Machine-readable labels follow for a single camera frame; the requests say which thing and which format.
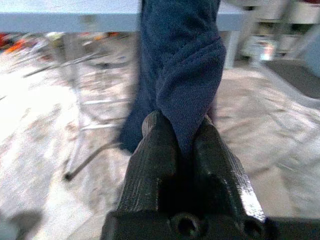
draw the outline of blue towel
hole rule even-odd
[[[140,73],[132,112],[119,135],[133,152],[145,117],[160,110],[174,129],[183,158],[221,81],[226,49],[216,18],[220,0],[143,0]]]

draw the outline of dusty floor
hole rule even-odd
[[[129,155],[105,150],[73,181],[64,181],[78,136],[74,93],[57,69],[23,78],[35,64],[8,72],[13,61],[0,55],[0,214],[7,219],[20,213],[38,216],[27,240],[99,239]],[[137,72],[133,61],[97,75],[97,82],[95,69],[85,64],[79,69],[86,100],[129,96]],[[111,80],[117,84],[104,87]],[[224,71],[216,99],[216,125],[241,160],[265,213],[319,218],[320,111],[294,103],[245,63]],[[121,104],[85,109],[85,122],[93,115],[95,120],[125,116],[128,109]],[[117,132],[86,131],[76,164]]]

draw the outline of black mat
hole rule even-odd
[[[320,99],[320,77],[315,76],[300,61],[274,60],[264,64],[304,95]]]

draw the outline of gray table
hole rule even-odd
[[[0,32],[136,32],[140,0],[0,0]],[[225,67],[232,68],[244,11],[221,2],[220,31],[228,31]]]

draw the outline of table leg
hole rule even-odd
[[[225,40],[226,56],[224,62],[225,69],[232,69],[234,67],[235,57],[237,53],[238,41],[240,32],[229,31]]]

